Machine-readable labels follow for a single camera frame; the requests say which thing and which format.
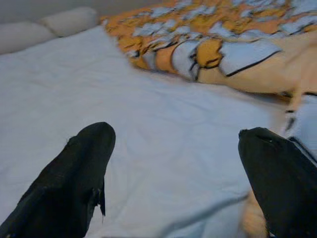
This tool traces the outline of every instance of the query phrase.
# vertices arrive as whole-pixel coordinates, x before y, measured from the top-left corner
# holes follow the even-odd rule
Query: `pillow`
[[[70,36],[97,25],[97,12],[90,7],[78,7],[39,20],[59,37]]]
[[[23,50],[55,37],[49,29],[37,23],[0,24],[0,55]]]

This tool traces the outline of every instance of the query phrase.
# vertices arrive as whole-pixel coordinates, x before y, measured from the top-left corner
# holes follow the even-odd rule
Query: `blanket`
[[[105,29],[134,66],[200,83],[294,95],[298,72],[315,71],[315,0],[173,0],[109,17]]]

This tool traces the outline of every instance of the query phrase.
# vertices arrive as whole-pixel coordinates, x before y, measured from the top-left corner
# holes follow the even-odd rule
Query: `bed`
[[[106,121],[106,217],[86,237],[244,237],[238,132],[279,128],[286,104],[133,68],[102,26],[2,55],[0,75],[0,223],[71,136]]]

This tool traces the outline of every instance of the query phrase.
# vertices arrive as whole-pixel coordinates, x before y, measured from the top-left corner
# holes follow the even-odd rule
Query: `mattress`
[[[0,74],[0,223],[71,136],[106,121],[106,217],[86,237],[243,237],[238,132],[278,128],[285,104],[132,68],[101,26],[2,55]]]

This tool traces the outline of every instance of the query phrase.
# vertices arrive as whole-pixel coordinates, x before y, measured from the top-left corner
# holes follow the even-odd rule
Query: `wall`
[[[101,15],[115,15],[161,0],[0,0],[0,23],[35,21],[77,6],[91,6]]]

